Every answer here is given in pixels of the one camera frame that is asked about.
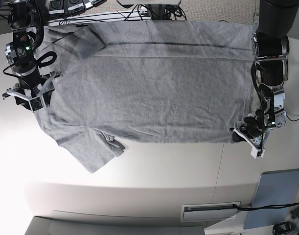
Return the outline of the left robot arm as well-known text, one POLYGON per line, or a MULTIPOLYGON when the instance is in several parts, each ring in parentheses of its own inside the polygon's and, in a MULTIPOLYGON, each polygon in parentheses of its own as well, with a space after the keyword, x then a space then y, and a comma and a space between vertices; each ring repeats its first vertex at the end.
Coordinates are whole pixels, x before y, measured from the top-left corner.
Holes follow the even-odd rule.
POLYGON ((286 123, 284 82, 288 80, 288 32, 299 9, 299 0, 261 0, 253 16, 251 67, 260 107, 230 129, 233 141, 246 141, 254 158, 265 153, 264 144, 275 128, 286 123))

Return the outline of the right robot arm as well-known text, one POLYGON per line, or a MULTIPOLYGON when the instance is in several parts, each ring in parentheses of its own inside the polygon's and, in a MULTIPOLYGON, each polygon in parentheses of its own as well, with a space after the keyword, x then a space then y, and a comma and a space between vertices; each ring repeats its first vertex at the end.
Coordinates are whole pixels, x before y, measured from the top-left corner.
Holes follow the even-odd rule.
POLYGON ((7 44, 5 56, 8 67, 3 74, 14 77, 18 82, 7 89, 3 98, 14 97, 17 105, 35 112, 50 106, 55 90, 53 80, 63 74, 51 71, 40 74, 40 69, 52 65, 57 54, 49 51, 36 59, 34 53, 44 39, 44 25, 40 10, 34 0, 9 0, 7 20, 13 31, 13 41, 7 44))

